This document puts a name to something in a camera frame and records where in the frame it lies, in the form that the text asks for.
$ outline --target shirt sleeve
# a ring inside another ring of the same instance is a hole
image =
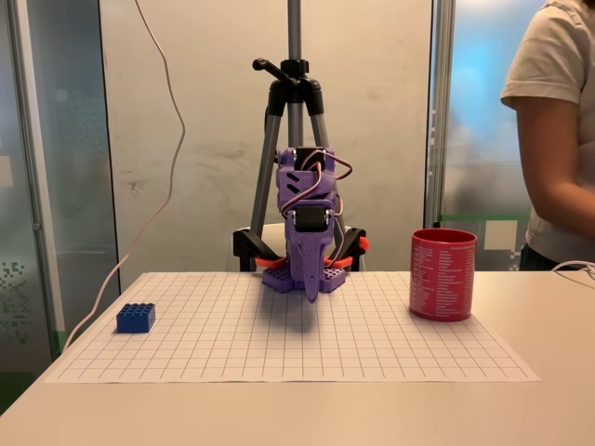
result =
[[[531,21],[512,61],[502,103],[514,108],[513,98],[535,97],[578,104],[590,49],[588,28],[578,14],[544,7]]]

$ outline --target blue lego brick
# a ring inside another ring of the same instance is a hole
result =
[[[118,333],[148,333],[155,322],[155,305],[126,304],[115,319]]]

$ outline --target tripod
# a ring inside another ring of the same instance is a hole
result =
[[[320,84],[307,76],[309,63],[301,58],[301,0],[287,0],[289,29],[289,59],[281,62],[281,68],[275,67],[265,59],[257,59],[252,64],[257,71],[266,71],[277,80],[271,84],[269,105],[265,114],[265,138],[258,170],[256,198],[252,210],[250,230],[262,237],[264,218],[269,199],[272,171],[277,153],[279,128],[287,105],[289,138],[288,147],[297,148],[304,144],[303,105],[306,104],[311,118],[312,132],[316,146],[328,148],[328,134],[324,123],[323,90]],[[337,218],[335,242],[345,232],[343,216]]]

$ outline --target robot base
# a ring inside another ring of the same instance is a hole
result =
[[[335,291],[339,286],[345,283],[347,273],[344,269],[324,269],[323,277],[320,280],[321,293],[330,293]],[[294,282],[289,272],[289,267],[282,268],[268,268],[262,273],[262,282],[269,285],[279,293],[289,293],[292,290],[305,289],[304,282]]]

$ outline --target white wall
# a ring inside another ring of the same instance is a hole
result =
[[[174,200],[123,268],[123,287],[143,271],[225,269],[231,233],[250,222],[271,83],[251,62],[287,57],[285,1],[140,2],[189,132]],[[165,198],[179,124],[133,0],[101,0],[101,16],[122,254]],[[302,16],[331,144],[355,167],[339,184],[346,224],[368,231],[368,269],[408,269],[423,219],[431,1],[303,0]],[[279,221],[274,195],[268,222]]]

